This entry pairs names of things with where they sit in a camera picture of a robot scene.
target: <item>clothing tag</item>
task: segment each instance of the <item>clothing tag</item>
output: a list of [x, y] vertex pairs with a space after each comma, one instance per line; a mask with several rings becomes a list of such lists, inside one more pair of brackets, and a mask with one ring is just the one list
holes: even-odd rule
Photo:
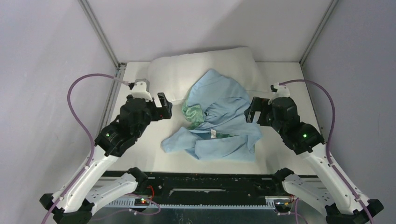
[[216, 130], [211, 130], [211, 139], [215, 139], [216, 138]]

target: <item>white cushion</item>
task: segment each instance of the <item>white cushion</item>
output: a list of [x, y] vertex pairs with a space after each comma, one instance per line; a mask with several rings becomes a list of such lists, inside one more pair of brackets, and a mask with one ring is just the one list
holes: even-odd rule
[[150, 93], [164, 92], [174, 103], [182, 103], [190, 88], [209, 70], [231, 77], [247, 91], [268, 92], [267, 77], [262, 75], [249, 48], [209, 51], [153, 60], [148, 67]]

